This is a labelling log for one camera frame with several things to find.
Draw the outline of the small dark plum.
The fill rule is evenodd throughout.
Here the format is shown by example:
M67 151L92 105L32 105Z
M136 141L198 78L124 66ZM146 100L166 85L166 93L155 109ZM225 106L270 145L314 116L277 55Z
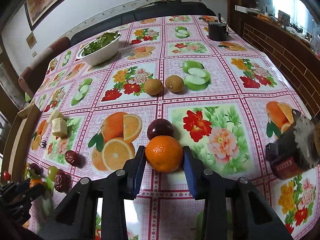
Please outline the small dark plum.
M37 163L31 163L29 165L29 173L30 174L35 174L35 175L41 175L41 169Z

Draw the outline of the black sofa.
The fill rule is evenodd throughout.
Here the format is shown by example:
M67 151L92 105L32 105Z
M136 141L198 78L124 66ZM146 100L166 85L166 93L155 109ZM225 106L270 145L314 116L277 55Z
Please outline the black sofa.
M148 18L180 15L215 16L216 13L200 2L183 2L181 0L161 1L154 5L113 16L112 18L103 20L91 27L87 27L72 36L71 45L74 46L91 36L120 25L146 20Z

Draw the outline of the red tomato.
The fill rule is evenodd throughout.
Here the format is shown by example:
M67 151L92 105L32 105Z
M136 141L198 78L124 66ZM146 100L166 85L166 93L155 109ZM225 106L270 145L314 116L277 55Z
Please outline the red tomato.
M8 171L4 171L3 172L3 178L7 181L10 182L11 181L11 174Z

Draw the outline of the wooden sideboard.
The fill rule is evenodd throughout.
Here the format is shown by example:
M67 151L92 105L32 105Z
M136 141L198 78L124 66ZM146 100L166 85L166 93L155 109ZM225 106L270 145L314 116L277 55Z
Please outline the wooden sideboard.
M319 118L319 57L302 41L258 17L234 11L233 30L265 53L305 103Z

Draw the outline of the dark purple plum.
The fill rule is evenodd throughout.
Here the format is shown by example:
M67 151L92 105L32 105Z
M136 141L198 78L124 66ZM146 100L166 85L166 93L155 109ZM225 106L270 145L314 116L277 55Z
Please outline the dark purple plum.
M174 132L175 129L171 122L166 119L156 119L149 124L147 129L147 137L149 140L161 135L173 137Z

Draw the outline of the black cup on table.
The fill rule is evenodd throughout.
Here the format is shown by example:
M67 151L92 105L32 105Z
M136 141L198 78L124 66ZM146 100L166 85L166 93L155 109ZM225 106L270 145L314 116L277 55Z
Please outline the black cup on table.
M208 37L212 41L226 41L227 24L222 21L220 13L218 13L216 20L208 22Z

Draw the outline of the dark red jujube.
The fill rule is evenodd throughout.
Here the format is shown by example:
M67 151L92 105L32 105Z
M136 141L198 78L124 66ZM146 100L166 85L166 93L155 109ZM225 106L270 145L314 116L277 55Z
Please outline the dark red jujube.
M54 189L58 192L67 193L69 189L70 177L65 172L58 170L55 175Z
M76 152L74 152L73 150L68 150L65 153L65 160L67 163L69 163L70 165L77 167L80 165L81 162L81 158L80 155L77 154Z

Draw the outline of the green grape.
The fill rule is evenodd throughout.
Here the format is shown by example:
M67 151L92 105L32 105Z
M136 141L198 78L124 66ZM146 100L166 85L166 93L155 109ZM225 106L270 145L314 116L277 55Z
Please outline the green grape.
M48 177L52 182L55 181L55 176L58 171L59 171L59 169L56 166L49 166L48 167Z

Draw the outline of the small orange tangerine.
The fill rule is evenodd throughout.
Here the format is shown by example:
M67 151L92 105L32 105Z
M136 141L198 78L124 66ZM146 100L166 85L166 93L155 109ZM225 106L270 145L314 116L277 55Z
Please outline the small orange tangerine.
M44 185L44 182L42 181L42 179L31 179L29 182L29 187L35 187L36 185Z

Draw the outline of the brown longan fruit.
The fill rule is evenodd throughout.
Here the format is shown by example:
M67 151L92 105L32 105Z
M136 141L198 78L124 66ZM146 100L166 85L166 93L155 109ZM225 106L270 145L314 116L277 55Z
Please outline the brown longan fruit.
M166 88L172 93L179 93L183 90L184 81L177 75L171 75L165 80Z
M148 79L144 83L144 91L151 96L158 95L163 89L163 84L159 79Z

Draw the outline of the shallow cardboard box tray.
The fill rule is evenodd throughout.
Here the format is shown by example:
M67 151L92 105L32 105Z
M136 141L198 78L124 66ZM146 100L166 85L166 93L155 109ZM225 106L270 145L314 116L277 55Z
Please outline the shallow cardboard box tray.
M20 182L22 180L31 134L40 115L41 111L33 103L17 113L4 147L1 184L5 185L8 182L4 178L5 172L9 173L10 181Z

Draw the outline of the white bowl of greens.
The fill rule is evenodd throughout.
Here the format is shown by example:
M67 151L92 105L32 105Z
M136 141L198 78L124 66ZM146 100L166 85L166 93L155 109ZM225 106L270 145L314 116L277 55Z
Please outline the white bowl of greens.
M96 66L116 55L119 50L119 39L121 33L105 32L93 41L84 45L77 53L76 59L85 63Z

